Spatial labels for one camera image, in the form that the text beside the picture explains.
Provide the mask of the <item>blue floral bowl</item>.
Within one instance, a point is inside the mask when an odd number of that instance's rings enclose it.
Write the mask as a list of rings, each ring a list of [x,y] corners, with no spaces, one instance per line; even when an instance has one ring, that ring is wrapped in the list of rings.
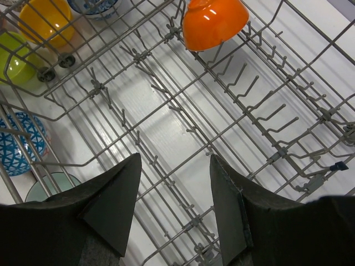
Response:
[[[122,3],[121,0],[106,1],[85,1],[85,0],[67,0],[70,8],[75,13],[86,16],[94,21],[103,21],[117,14]]]

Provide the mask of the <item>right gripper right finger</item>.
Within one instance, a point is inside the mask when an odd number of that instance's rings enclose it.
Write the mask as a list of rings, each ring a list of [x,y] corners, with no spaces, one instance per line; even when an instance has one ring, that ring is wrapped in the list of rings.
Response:
[[[354,197],[299,203],[210,157],[223,265],[353,265]]]

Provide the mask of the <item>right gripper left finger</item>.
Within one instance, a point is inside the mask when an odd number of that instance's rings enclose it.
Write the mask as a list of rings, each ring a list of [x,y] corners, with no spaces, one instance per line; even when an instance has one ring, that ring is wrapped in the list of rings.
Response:
[[[141,170],[136,153],[44,201],[1,205],[1,264],[119,265]]]

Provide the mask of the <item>orange bowl white inside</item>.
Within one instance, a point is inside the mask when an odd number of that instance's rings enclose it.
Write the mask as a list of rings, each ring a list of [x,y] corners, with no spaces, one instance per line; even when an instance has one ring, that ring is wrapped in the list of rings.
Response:
[[[239,0],[190,1],[182,20],[185,47],[199,52],[220,45],[249,21],[249,12]]]

